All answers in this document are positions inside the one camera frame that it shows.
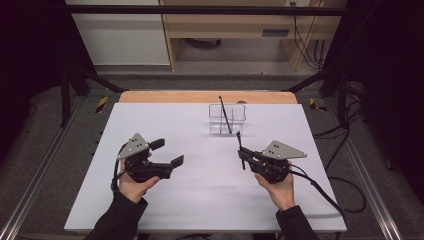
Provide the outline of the black frame crossbar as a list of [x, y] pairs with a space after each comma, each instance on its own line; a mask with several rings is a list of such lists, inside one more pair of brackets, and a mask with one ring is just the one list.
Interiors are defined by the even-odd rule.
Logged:
[[67, 5], [65, 9], [81, 14], [343, 16], [350, 13], [343, 8], [320, 7]]

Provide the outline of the white cabinet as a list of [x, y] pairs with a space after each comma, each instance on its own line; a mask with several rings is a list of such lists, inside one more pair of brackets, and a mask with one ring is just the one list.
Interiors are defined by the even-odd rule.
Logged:
[[95, 66], [168, 65], [160, 14], [73, 14]]

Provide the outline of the aluminium floor rail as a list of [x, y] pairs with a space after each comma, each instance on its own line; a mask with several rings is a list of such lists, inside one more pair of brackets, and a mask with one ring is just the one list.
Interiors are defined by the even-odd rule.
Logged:
[[24, 194], [16, 205], [11, 216], [8, 218], [5, 225], [0, 230], [0, 240], [14, 240], [17, 236], [28, 212], [30, 211], [35, 199], [37, 198], [43, 182], [45, 180], [47, 171], [60, 148], [63, 139], [65, 138], [69, 127], [71, 126], [75, 116], [78, 114], [80, 108], [84, 105], [85, 100], [77, 97], [72, 105], [71, 112], [67, 117], [65, 124], [58, 128], [48, 150], [39, 163], [30, 183], [28, 184]]
[[358, 106], [353, 105], [348, 112], [347, 125], [346, 130], [341, 130], [343, 139], [325, 169], [340, 180], [353, 181], [363, 201], [361, 211], [355, 216], [370, 210], [373, 213], [371, 220], [379, 226], [385, 240], [402, 240], [377, 183], [386, 171], [385, 163], [369, 132], [365, 114]]

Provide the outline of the grey desk label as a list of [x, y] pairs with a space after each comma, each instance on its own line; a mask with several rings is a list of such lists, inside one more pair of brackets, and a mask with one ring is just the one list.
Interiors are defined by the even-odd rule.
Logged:
[[263, 29], [263, 37], [287, 37], [290, 33], [289, 29]]

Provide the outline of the black frame brace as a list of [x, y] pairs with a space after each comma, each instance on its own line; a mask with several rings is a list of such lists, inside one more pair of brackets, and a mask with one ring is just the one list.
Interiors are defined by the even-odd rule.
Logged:
[[298, 91], [302, 90], [303, 88], [311, 85], [312, 83], [315, 83], [316, 81], [323, 80], [326, 77], [330, 76], [335, 71], [334, 66], [330, 66], [328, 68], [325, 68], [321, 70], [320, 72], [310, 76], [309, 78], [303, 80], [302, 82], [288, 88], [284, 89], [284, 92], [291, 92], [291, 93], [297, 93]]
[[97, 73], [89, 71], [80, 65], [71, 65], [69, 70], [71, 73], [76, 74], [76, 77], [71, 79], [70, 83], [79, 96], [87, 96], [90, 92], [90, 87], [86, 83], [86, 79], [91, 79], [114, 93], [125, 92], [124, 88], [109, 82], [108, 80], [100, 77]]

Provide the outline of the black frame post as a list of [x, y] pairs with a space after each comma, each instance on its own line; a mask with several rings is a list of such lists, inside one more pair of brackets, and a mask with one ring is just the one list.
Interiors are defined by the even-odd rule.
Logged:
[[347, 78], [345, 71], [341, 72], [340, 81], [338, 84], [338, 106], [337, 118], [341, 126], [347, 128], [347, 115], [346, 115], [346, 91], [347, 91]]
[[66, 76], [66, 69], [61, 73], [61, 106], [62, 106], [62, 121], [61, 126], [64, 127], [71, 116], [69, 82]]

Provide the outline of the black curtain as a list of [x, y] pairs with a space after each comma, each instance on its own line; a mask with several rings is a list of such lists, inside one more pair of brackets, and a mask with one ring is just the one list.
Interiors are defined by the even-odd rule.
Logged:
[[387, 154], [424, 201], [424, 0], [347, 0], [327, 63], [345, 62]]
[[66, 0], [0, 0], [0, 163], [29, 113], [30, 99], [60, 84], [61, 71], [94, 65]]

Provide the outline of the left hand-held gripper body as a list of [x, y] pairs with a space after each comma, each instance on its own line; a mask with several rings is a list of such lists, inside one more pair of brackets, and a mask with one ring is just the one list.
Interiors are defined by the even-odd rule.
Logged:
[[126, 172], [138, 183], [143, 183], [150, 178], [157, 176], [160, 179], [169, 179], [173, 171], [170, 163], [154, 163], [149, 160], [149, 153], [152, 151], [147, 142], [139, 133], [135, 133], [132, 138], [125, 143], [118, 151], [116, 165], [124, 161], [124, 169], [116, 174], [116, 179]]

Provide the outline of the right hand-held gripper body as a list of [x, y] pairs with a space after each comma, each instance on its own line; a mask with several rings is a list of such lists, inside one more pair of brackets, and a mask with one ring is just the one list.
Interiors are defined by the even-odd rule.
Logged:
[[273, 140], [264, 150], [253, 153], [259, 161], [256, 172], [270, 184], [282, 182], [289, 174], [289, 159], [306, 158], [307, 154], [285, 143]]

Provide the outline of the person's left hand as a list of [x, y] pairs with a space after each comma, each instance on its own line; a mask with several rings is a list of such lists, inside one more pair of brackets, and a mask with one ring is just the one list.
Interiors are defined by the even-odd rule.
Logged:
[[159, 181], [160, 178], [154, 176], [146, 182], [138, 183], [128, 173], [124, 172], [119, 178], [119, 191], [131, 202], [139, 203], [147, 191]]

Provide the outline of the light wooden desk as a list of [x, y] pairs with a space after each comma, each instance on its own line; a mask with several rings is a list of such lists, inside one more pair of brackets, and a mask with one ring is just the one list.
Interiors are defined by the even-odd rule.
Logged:
[[[252, 7], [320, 7], [344, 8], [348, 0], [158, 0], [162, 6], [252, 6]], [[168, 53], [176, 61], [178, 41], [193, 39], [259, 39], [280, 41], [293, 71], [308, 61], [307, 47], [313, 40], [331, 40], [339, 16], [276, 15], [191, 15], [162, 16]], [[289, 29], [287, 37], [263, 37], [263, 29]]]

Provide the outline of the white table cover board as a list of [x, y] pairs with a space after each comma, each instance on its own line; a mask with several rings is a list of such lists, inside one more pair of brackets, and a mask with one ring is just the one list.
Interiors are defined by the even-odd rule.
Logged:
[[[261, 151], [278, 140], [307, 154], [294, 160], [306, 178], [294, 179], [295, 199], [312, 228], [343, 231], [332, 206], [334, 192], [325, 173], [304, 110], [299, 104], [249, 104], [242, 146]], [[148, 207], [138, 225], [144, 232], [275, 232], [276, 206], [249, 167], [242, 169], [236, 136], [209, 133], [206, 104], [114, 105], [86, 177], [65, 224], [88, 231], [108, 209], [116, 156], [135, 133], [147, 141], [165, 139], [152, 161], [184, 163], [146, 194]]]

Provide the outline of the wooden table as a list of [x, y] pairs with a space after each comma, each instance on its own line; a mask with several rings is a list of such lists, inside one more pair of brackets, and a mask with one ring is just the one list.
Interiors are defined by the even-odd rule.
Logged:
[[296, 96], [281, 91], [125, 91], [119, 103], [217, 103], [219, 97], [225, 103], [248, 104], [297, 104]]

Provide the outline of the person's right hand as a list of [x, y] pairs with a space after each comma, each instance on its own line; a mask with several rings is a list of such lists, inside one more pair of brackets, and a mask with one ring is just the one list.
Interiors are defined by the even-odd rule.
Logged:
[[260, 174], [254, 174], [258, 184], [262, 186], [269, 194], [272, 202], [280, 211], [288, 210], [296, 205], [294, 194], [294, 179], [291, 173], [279, 183], [270, 184]]

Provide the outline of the yellow black tape strip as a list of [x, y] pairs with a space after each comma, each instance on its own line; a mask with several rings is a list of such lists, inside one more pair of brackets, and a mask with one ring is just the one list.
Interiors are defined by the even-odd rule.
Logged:
[[103, 108], [104, 108], [107, 100], [108, 100], [108, 97], [106, 97], [106, 96], [105, 97], [102, 97], [99, 100], [99, 103], [98, 103], [98, 106], [97, 106], [97, 108], [95, 110], [95, 113], [101, 113], [102, 112], [102, 110], [103, 110]]
[[310, 109], [317, 110], [317, 111], [320, 111], [320, 112], [327, 112], [326, 107], [317, 106], [316, 103], [315, 103], [315, 100], [313, 98], [309, 99], [309, 106], [310, 106]]

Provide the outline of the clear acrylic organizer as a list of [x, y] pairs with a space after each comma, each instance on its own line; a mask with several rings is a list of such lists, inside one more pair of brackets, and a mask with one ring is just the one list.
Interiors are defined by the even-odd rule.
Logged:
[[220, 104], [209, 105], [209, 133], [235, 135], [237, 131], [243, 133], [246, 121], [246, 106], [244, 104], [224, 104], [232, 129], [229, 134]]

